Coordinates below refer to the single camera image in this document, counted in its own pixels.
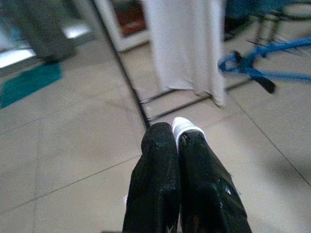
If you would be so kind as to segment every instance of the blue metal frame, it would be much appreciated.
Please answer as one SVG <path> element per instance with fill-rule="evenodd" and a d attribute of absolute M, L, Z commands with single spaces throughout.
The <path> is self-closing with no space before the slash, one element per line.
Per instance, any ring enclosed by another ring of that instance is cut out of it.
<path fill-rule="evenodd" d="M 294 49 L 298 47 L 311 46 L 311 37 L 306 37 L 298 40 L 284 42 L 281 44 L 268 44 L 263 47 L 255 47 L 250 51 L 246 57 L 241 57 L 238 52 L 232 52 L 227 55 L 219 64 L 219 69 L 222 72 L 228 73 L 243 73 L 248 74 L 251 78 L 271 78 L 283 80 L 297 80 L 302 82 L 311 82 L 311 76 L 307 74 L 278 72 L 278 71 L 263 71 L 257 70 L 253 67 L 256 57 L 266 55 L 271 52 Z"/>

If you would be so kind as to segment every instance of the metal stand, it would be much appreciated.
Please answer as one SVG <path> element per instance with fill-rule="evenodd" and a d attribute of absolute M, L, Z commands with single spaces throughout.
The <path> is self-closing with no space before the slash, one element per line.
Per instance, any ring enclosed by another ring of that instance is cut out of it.
<path fill-rule="evenodd" d="M 183 108 L 189 107 L 189 106 L 191 106 L 191 105 L 193 105 L 193 104 L 196 104 L 196 103 L 199 103 L 199 102 L 201 102 L 201 101 L 211 99 L 212 96 L 209 95 L 209 94 L 207 94 L 207 95 L 204 96 L 204 97 L 200 97 L 200 98 L 198 98 L 198 99 L 196 99 L 196 100 L 194 100 L 194 101 L 191 101 L 191 102 L 188 102 L 188 103 L 179 105 L 179 106 L 176 107 L 176 108 L 170 109 L 170 110 L 165 111 L 165 112 L 163 112 L 163 113 L 160 113 L 160 114 L 158 114 L 158 115 L 155 115 L 155 116 L 152 116 L 152 117 L 147 117 L 147 114 L 146 114 L 145 109 L 144 109 L 144 107 L 143 107 L 144 104 L 148 104 L 148 103 L 150 103 L 150 102 L 152 102 L 152 101 L 155 101 L 155 100 L 157 100 L 157 99 L 159 99 L 159 98 L 161 98 L 161 97 L 164 97 L 164 96 L 166 96 L 166 95 L 169 95 L 169 94 L 171 94 L 171 93 L 173 93 L 173 92 L 175 92 L 175 91 L 177 91 L 177 90 L 170 90 L 170 91 L 161 93 L 161 94 L 159 94 L 159 95 L 156 95 L 156 96 L 147 98 L 147 99 L 145 99 L 145 100 L 140 100 L 140 98 L 139 98 L 139 96 L 138 96 L 138 92 L 137 92 L 137 90 L 134 88 L 134 86 L 133 86 L 133 84 L 132 84 L 132 82 L 131 82 L 131 80 L 130 80 L 130 78 L 129 78 L 129 75 L 128 75 L 128 73 L 127 73 L 125 67 L 124 67 L 124 64 L 123 64 L 123 62 L 122 62 L 122 60 L 121 60 L 121 58 L 120 58 L 120 56 L 119 56 L 119 54 L 118 54 L 118 52 L 117 52 L 117 50 L 116 50 L 114 44 L 113 44 L 113 42 L 112 42 L 112 39 L 111 39 L 111 37 L 109 36 L 107 27 L 106 27 L 106 25 L 105 25 L 105 23 L 104 23 L 104 21 L 103 21 L 101 15 L 100 15 L 100 12 L 99 12 L 99 10 L 98 10 L 98 7 L 97 7 L 95 1 L 94 1 L 94 0 L 90 0 L 90 2 L 91 2 L 91 4 L 92 4 L 92 7 L 93 7 L 93 9 L 94 9 L 94 11 L 95 11 L 95 13 L 96 13 L 96 16 L 97 16 L 98 20 L 99 20 L 100 23 L 101 23 L 101 26 L 102 26 L 102 29 L 103 29 L 103 33 L 104 33 L 104 35 L 106 36 L 106 38 L 107 38 L 107 40 L 108 40 L 108 42 L 109 42 L 109 44 L 110 44 L 110 46 L 111 46 L 111 48 L 112 48 L 113 54 L 114 54 L 114 56 L 115 56 L 115 58 L 116 58 L 116 60 L 117 60 L 117 62 L 118 62 L 118 64 L 119 64 L 119 67 L 120 67 L 120 69 L 121 69 L 121 72 L 123 73 L 123 76 L 124 76 L 124 78 L 125 78 L 125 81 L 126 81 L 128 87 L 129 87 L 130 90 L 131 90 L 132 96 L 133 96 L 133 98 L 134 98 L 134 100 L 135 100 L 135 103 L 136 103 L 138 109 L 139 109 L 140 116 L 141 116 L 142 120 L 144 121 L 144 125 L 145 125 L 145 128 L 146 128 L 146 129 L 148 129 L 148 128 L 151 126 L 151 122 L 154 121 L 154 120 L 157 120 L 157 119 L 159 119 L 159 118 L 161 118 L 161 117 L 163 117 L 163 116 L 166 116 L 166 115 L 168 115 L 168 114 L 171 114 L 171 113 L 176 112 L 176 111 L 178 111 L 178 110 L 181 110 L 181 109 L 183 109 Z M 240 85 L 234 85 L 234 87 L 230 87 L 230 88 L 228 88 L 227 90 L 231 90 L 231 89 L 233 89 L 233 88 L 235 88 L 235 87 L 238 87 L 238 86 L 240 86 Z"/>

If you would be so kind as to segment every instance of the tile floor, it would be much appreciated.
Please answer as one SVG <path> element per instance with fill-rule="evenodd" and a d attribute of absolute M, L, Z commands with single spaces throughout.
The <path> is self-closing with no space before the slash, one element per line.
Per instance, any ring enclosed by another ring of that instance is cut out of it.
<path fill-rule="evenodd" d="M 283 37 L 293 38 L 294 30 L 304 35 L 311 24 L 289 28 Z M 251 48 L 245 39 L 255 30 L 254 24 L 226 51 Z M 62 80 L 0 110 L 0 233 L 121 231 L 144 127 L 107 44 L 92 41 L 78 50 L 62 64 Z M 122 58 L 140 95 L 156 94 L 150 45 Z M 310 72 L 310 60 L 304 50 L 302 57 L 281 53 L 259 66 Z M 225 108 L 206 100 L 160 121 L 184 116 L 204 129 L 233 175 L 254 233 L 310 233 L 311 85 L 276 83 L 275 95 L 249 83 L 228 93 Z M 147 111 L 193 98 L 177 92 Z"/>

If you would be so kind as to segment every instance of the teal rug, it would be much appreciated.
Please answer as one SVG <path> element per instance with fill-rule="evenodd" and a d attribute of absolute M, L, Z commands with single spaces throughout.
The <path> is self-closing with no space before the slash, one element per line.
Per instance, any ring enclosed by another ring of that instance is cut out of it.
<path fill-rule="evenodd" d="M 62 78 L 59 64 L 41 65 L 19 74 L 4 83 L 0 96 L 1 108 L 50 85 Z"/>

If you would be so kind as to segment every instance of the gray curtain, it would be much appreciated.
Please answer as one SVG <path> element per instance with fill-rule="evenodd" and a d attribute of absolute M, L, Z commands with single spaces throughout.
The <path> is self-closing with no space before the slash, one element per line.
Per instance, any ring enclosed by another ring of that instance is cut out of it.
<path fill-rule="evenodd" d="M 61 18 L 49 0 L 1 0 L 37 56 L 58 62 L 74 54 L 74 44 L 63 34 Z"/>

